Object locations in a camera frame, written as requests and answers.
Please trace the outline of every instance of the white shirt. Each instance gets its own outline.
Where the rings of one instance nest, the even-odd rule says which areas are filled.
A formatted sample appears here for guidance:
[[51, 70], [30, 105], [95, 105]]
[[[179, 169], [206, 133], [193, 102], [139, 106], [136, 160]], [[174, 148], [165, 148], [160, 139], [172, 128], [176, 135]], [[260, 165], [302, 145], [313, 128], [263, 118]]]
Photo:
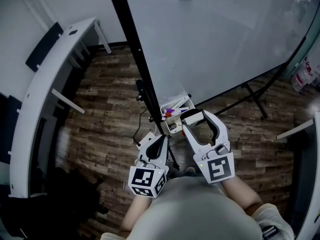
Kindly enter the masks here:
[[[128, 240], [262, 240], [269, 226], [272, 240], [294, 240], [294, 233], [272, 204], [252, 216], [226, 197], [220, 184], [203, 177], [169, 180], [160, 195], [139, 218]], [[101, 240], [123, 240], [105, 233]]]

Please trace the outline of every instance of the purple marker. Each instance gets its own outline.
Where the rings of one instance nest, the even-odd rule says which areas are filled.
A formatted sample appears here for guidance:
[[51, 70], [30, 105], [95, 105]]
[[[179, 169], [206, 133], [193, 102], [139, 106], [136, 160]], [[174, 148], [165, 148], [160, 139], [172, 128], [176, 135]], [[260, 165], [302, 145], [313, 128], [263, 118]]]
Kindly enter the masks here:
[[163, 112], [164, 112], [164, 113], [172, 113], [172, 112], [180, 112], [180, 113], [183, 113], [183, 112], [187, 111], [188, 109], [189, 109], [189, 107], [168, 108], [168, 109], [164, 109]]

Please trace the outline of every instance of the white desk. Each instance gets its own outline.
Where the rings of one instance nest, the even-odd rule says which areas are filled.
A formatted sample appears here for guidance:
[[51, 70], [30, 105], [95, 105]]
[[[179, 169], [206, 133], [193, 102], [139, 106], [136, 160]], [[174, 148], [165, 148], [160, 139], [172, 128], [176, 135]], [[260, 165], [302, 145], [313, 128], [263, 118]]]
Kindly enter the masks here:
[[320, 226], [320, 218], [317, 219], [320, 212], [320, 112], [314, 113], [314, 119], [311, 119], [296, 128], [293, 128], [276, 137], [277, 140], [296, 134], [307, 127], [315, 126], [316, 134], [316, 173], [311, 201], [307, 210], [306, 217], [302, 227], [296, 237], [296, 240], [312, 239]]
[[[61, 94], [59, 96], [59, 93], [53, 89], [52, 85], [64, 62], [70, 58], [75, 46], [91, 27], [94, 27], [107, 52], [111, 53], [107, 40], [96, 22], [96, 18], [82, 20], [72, 24], [63, 32], [33, 77], [22, 102], [10, 152], [11, 197], [28, 198], [30, 196], [30, 168], [33, 147], [39, 120], [48, 96], [53, 93], [69, 106], [81, 111], [81, 108], [73, 102]], [[76, 33], [69, 35], [71, 31], [75, 30], [77, 30]]]

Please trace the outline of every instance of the person's arm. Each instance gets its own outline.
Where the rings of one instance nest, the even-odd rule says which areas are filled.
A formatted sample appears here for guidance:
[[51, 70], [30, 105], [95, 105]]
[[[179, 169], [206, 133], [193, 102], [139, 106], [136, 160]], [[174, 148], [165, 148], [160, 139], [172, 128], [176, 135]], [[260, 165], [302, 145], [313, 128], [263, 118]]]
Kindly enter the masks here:
[[126, 212], [123, 221], [120, 226], [118, 235], [120, 237], [126, 238], [129, 236], [130, 232], [134, 228], [137, 220], [141, 215], [149, 208], [151, 204], [150, 197], [144, 197], [141, 195], [136, 195]]
[[237, 176], [221, 182], [230, 199], [235, 201], [245, 213], [251, 216], [263, 202], [260, 196]]

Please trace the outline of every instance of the plastic bottle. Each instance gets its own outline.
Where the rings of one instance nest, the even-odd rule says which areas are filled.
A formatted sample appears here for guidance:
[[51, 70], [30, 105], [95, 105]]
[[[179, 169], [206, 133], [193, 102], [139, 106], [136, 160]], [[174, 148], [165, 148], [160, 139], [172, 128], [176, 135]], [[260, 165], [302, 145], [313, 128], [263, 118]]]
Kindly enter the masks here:
[[300, 69], [291, 79], [293, 88], [299, 92], [306, 85], [310, 84], [312, 80], [316, 77], [317, 74], [314, 70], [311, 69], [309, 65], [308, 58], [305, 57], [302, 61]]

